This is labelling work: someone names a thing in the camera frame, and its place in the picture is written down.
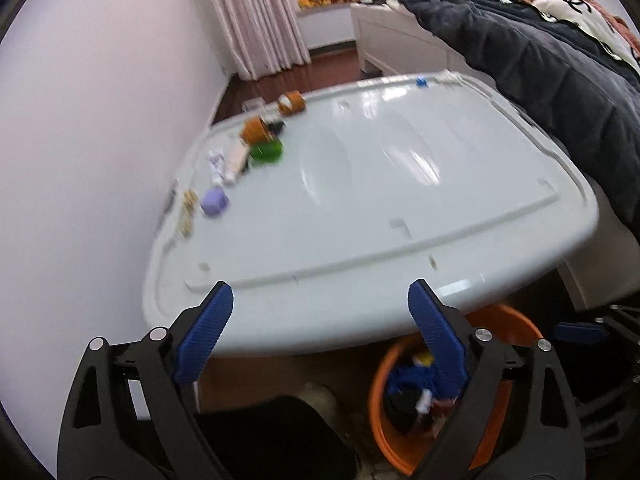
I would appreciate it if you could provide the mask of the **orange plastic bucket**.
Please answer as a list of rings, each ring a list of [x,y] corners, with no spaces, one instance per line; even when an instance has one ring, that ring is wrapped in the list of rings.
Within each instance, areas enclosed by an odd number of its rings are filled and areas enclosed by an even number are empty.
[[[508,344],[531,344],[542,337],[535,324],[518,310],[506,304],[492,304],[469,313],[466,319],[474,327],[485,327]],[[416,350],[425,348],[422,336],[413,333],[397,339],[386,352],[373,378],[369,393],[369,422],[374,440],[383,455],[396,469],[408,476],[434,443],[435,437],[428,431],[414,428],[408,434],[399,432],[388,420],[383,408],[383,396],[388,375],[398,361]],[[483,440],[472,461],[472,467],[488,462],[497,444],[498,435],[506,418],[512,385],[502,382],[498,388],[494,408],[491,411]]]

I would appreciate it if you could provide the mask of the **purple earbud case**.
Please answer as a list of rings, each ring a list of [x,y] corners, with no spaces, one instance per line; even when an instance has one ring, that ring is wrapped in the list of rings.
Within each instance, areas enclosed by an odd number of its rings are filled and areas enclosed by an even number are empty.
[[[207,217],[217,217],[229,206],[229,197],[224,192],[224,188],[215,186],[202,196],[200,206]]]

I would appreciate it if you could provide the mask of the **white blue ointment tube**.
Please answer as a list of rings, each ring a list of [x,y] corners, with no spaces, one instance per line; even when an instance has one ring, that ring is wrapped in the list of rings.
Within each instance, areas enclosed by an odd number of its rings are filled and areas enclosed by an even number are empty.
[[[222,148],[216,148],[216,150],[210,150],[207,155],[210,182],[213,186],[224,185],[224,170],[226,170],[226,158],[224,157],[224,150]]]

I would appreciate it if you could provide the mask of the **pink cosmetic tube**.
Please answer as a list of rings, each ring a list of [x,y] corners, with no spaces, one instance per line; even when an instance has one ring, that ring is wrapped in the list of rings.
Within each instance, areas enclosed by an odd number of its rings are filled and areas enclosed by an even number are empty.
[[[224,155],[224,173],[222,178],[226,185],[234,185],[247,164],[250,147],[242,140],[235,139]]]

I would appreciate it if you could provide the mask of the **black hair clip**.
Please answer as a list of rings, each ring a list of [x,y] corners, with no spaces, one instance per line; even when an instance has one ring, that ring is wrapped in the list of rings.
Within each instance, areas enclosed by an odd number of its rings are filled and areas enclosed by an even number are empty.
[[[267,131],[272,136],[280,136],[285,127],[285,122],[283,120],[270,120],[269,122],[265,122]]]

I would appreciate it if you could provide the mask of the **clear plastic box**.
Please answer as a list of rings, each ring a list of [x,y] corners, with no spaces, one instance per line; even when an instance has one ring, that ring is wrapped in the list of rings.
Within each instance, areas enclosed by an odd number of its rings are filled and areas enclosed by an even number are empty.
[[[255,110],[261,110],[266,105],[263,98],[255,98],[244,101],[242,103],[242,112],[254,112]]]

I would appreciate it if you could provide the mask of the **dark grey blanket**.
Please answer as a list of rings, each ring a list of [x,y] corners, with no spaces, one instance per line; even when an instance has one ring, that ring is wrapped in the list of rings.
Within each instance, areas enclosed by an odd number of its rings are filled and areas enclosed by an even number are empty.
[[[369,0],[405,10],[565,146],[639,232],[639,76],[524,0]]]

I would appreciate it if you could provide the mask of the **crumpled white tissue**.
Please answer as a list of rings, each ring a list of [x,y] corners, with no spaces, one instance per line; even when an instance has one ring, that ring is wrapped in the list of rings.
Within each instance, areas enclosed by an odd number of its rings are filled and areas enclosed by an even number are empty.
[[[463,84],[464,78],[458,74],[450,72],[449,70],[445,70],[444,72],[438,74],[435,77],[435,80],[438,84],[449,84],[452,86],[453,84]]]

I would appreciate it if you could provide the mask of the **white black patterned pillow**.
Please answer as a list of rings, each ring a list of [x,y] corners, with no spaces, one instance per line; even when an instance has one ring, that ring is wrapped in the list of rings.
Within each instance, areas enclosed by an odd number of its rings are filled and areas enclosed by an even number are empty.
[[[639,71],[639,38],[626,22],[605,10],[596,0],[529,0],[542,14],[577,26],[597,39],[616,61]]]

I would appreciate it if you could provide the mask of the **pink left curtain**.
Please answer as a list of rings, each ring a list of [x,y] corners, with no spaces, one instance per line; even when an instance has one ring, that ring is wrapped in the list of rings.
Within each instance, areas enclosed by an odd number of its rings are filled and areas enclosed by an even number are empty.
[[[212,0],[241,79],[255,81],[310,63],[288,0]]]

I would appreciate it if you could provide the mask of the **white bed frame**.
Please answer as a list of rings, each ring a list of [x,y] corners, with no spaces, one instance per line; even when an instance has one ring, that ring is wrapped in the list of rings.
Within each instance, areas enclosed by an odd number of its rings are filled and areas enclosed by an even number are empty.
[[[423,29],[413,14],[388,6],[350,6],[360,70],[395,76],[442,70],[473,76],[495,89],[495,81],[472,70],[464,57]]]

